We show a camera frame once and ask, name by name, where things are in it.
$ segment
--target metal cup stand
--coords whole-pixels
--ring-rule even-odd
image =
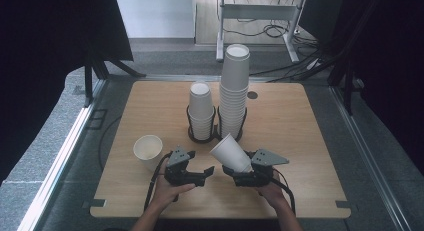
[[[195,137],[194,137],[194,134],[193,134],[193,126],[191,125],[191,119],[190,119],[190,114],[188,113],[188,107],[189,106],[187,106],[187,109],[186,109],[186,113],[187,113],[187,119],[188,119],[188,123],[189,123],[189,127],[188,127],[188,136],[190,137],[190,139],[193,141],[193,142],[195,142],[195,143],[209,143],[210,141],[212,141],[215,137],[214,137],[214,125],[213,125],[213,121],[214,121],[214,119],[215,119],[215,114],[216,114],[216,109],[215,109],[215,106],[213,107],[213,116],[212,116],[212,120],[211,120],[211,129],[210,129],[210,131],[209,131],[209,138],[208,139],[205,139],[205,140],[199,140],[199,139],[196,139]]]
[[[237,137],[234,138],[234,140],[236,142],[238,142],[241,139],[241,136],[243,136],[243,125],[244,125],[244,121],[246,120],[246,116],[247,116],[247,108],[245,108],[245,111],[244,111],[243,122],[241,123],[239,133],[238,133]],[[221,130],[222,124],[221,123],[222,123],[222,120],[221,120],[221,114],[219,113],[219,107],[218,107],[218,117],[219,117],[219,125],[215,125],[214,136],[218,140],[222,140],[224,137],[221,136],[221,132],[222,132],[222,130]]]

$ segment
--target black panel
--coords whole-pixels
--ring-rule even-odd
[[[132,60],[116,0],[0,0],[0,182],[38,134],[87,44]]]
[[[424,0],[381,0],[355,53],[362,97],[424,173]]]

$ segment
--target stack of paper cups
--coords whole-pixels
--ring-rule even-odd
[[[192,83],[190,87],[190,103],[188,106],[193,137],[207,140],[211,136],[214,107],[209,84],[203,81]]]
[[[220,136],[239,135],[244,122],[249,89],[249,49],[241,44],[228,46],[220,82]]]

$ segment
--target wall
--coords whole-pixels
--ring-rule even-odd
[[[193,0],[117,0],[128,38],[194,38]]]

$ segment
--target tipped paper cup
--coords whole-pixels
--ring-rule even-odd
[[[162,159],[162,140],[155,135],[139,138],[134,144],[134,154],[150,171],[155,171]]]
[[[250,170],[251,160],[249,156],[238,145],[234,138],[228,134],[219,142],[210,154],[222,165],[233,169],[235,172],[246,172]]]

